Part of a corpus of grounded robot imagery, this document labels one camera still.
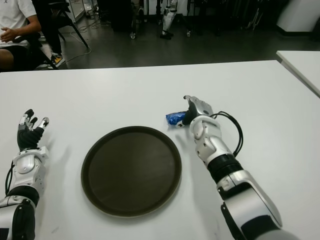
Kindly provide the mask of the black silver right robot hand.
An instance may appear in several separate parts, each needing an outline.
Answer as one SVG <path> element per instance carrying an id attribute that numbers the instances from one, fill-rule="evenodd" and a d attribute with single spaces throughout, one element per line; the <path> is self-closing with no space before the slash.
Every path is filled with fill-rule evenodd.
<path id="1" fill-rule="evenodd" d="M 211 116 L 214 114 L 212 107 L 203 100 L 195 96 L 185 95 L 184 100 L 188 102 L 188 109 L 184 114 L 182 120 L 178 121 L 175 125 L 177 128 L 183 128 L 190 125 L 192 120 L 199 116 Z"/>

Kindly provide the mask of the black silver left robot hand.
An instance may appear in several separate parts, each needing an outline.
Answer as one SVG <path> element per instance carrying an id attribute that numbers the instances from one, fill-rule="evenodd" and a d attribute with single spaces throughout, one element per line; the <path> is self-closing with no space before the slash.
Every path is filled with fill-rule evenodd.
<path id="1" fill-rule="evenodd" d="M 37 126 L 34 126 L 38 118 L 34 116 L 34 111 L 28 109 L 21 117 L 17 129 L 17 145 L 19 150 L 33 150 L 38 148 L 43 133 L 49 125 L 49 118 L 44 117 Z"/>

